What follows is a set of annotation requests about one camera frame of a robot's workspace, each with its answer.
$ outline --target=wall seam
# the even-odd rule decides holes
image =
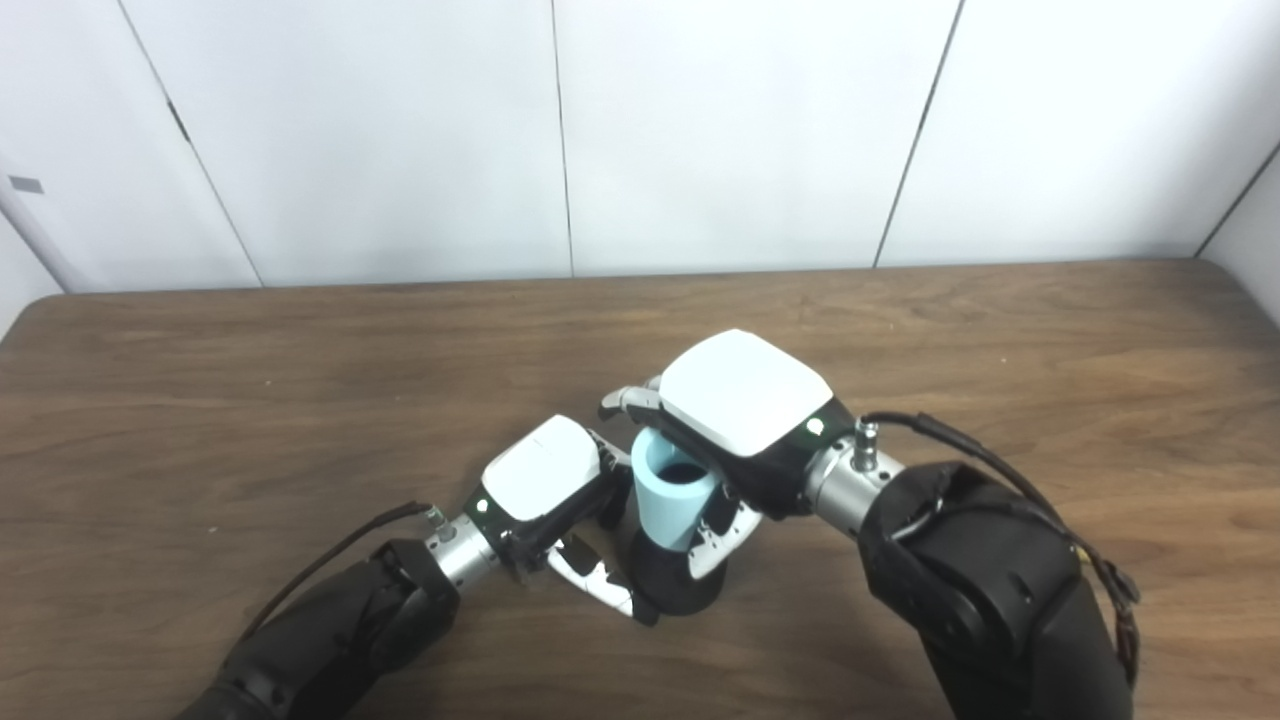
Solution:
[[[938,91],[938,81],[942,79],[942,69],[947,64],[947,55],[951,54],[951,41],[955,40],[956,28],[960,27],[960,14],[964,13],[965,0],[956,4],[956,14],[951,18],[951,28],[947,31],[947,41],[942,45],[942,55],[938,58],[938,69],[933,73],[933,85],[929,86],[929,95],[924,99],[924,108],[920,110],[920,122],[915,126],[915,137],[911,138],[911,149],[906,154],[906,163],[902,165],[902,174],[897,179],[897,190],[893,192],[893,202],[888,206],[888,217],[884,218],[884,229],[881,232],[879,245],[876,246],[876,259],[872,268],[879,266],[881,255],[884,252],[884,242],[888,240],[890,227],[893,224],[893,215],[897,214],[897,202],[902,199],[902,188],[906,187],[906,176],[911,172],[911,161],[915,160],[915,149],[924,135],[924,123],[929,119],[929,110],[933,108],[933,96]]]

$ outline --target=black cable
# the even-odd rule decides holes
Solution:
[[[998,455],[987,450],[973,437],[952,428],[932,415],[927,415],[924,413],[919,413],[916,415],[906,413],[868,413],[867,415],[863,415],[863,421],[881,423],[886,425],[904,425],[922,436],[931,437],[942,445],[954,447],[970,457],[977,457],[1000,473],[1001,477],[1018,488],[1018,492],[1027,496],[1027,498],[1038,505],[1041,510],[1048,512],[1051,518],[1061,520],[1057,510],[1053,509],[1053,503],[1051,503],[1048,498],[1044,497],[1041,491],[1027,479],[1025,475],[1015,470],[1009,462],[1005,462],[1005,460]]]
[[[1133,616],[1133,605],[1140,600],[1140,596],[1138,585],[1133,582],[1133,579],[1116,568],[1114,562],[1103,557],[1102,553],[1093,547],[1093,544],[1080,537],[1075,530],[1068,528],[1048,498],[1044,497],[1039,489],[1037,489],[1036,486],[1027,479],[1025,475],[1014,469],[1014,466],[1006,462],[1002,457],[983,447],[980,442],[970,436],[924,413],[911,415],[908,413],[877,411],[863,415],[861,420],[864,423],[902,425],[919,434],[933,438],[942,445],[959,450],[965,455],[977,457],[995,469],[1002,478],[1009,480],[1010,484],[1012,484],[1036,506],[1033,510],[1016,503],[968,503],[955,511],[986,507],[1033,518],[1044,523],[1069,542],[1075,544],[1075,547],[1080,548],[1085,557],[1089,559],[1089,565],[1093,566],[1093,571],[1097,574],[1098,582],[1102,583],[1102,588],[1106,589],[1107,597],[1111,600],[1111,606],[1115,609],[1116,656],[1124,666],[1125,680],[1128,680],[1129,687],[1132,688],[1138,679],[1140,634],[1138,632],[1138,621]]]
[[[417,501],[406,502],[399,507],[393,507],[385,512],[376,515],[360,528],[356,528],[355,532],[342,538],[342,541],[339,541],[338,544],[330,547],[328,551],[325,551],[324,555],[316,557],[310,565],[303,568],[301,573],[294,575],[292,580],[289,580],[288,583],[285,583],[283,588],[280,588],[280,592],[275,593],[275,596],[271,597],[271,600],[266,601],[266,605],[262,606],[262,610],[257,611],[257,615],[253,616],[248,626],[244,628],[244,632],[241,633],[239,641],[237,642],[244,642],[246,639],[251,638],[253,633],[256,633],[259,628],[261,628],[262,624],[266,623],[268,618],[270,618],[271,614],[275,612],[275,609],[279,607],[280,603],[284,602],[285,598],[288,598],[289,594],[293,593],[293,591],[298,589],[298,585],[307,582],[307,578],[314,575],[316,570],[324,568],[334,557],[338,557],[338,555],[340,555],[342,551],[355,544],[356,541],[367,536],[372,530],[381,528],[383,525],[394,523],[396,520],[401,520],[403,518],[421,515],[422,512],[426,512],[429,510],[431,510],[430,503],[422,503]]]

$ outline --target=wood grain surface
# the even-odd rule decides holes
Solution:
[[[1139,719],[1280,715],[1280,333],[1180,260],[41,301],[0,343],[0,717],[172,716],[348,529],[457,507],[548,415],[602,427],[604,392],[730,327],[1037,480],[1143,587]],[[655,629],[492,577],[355,715],[948,717],[814,519],[763,525],[716,606]]]

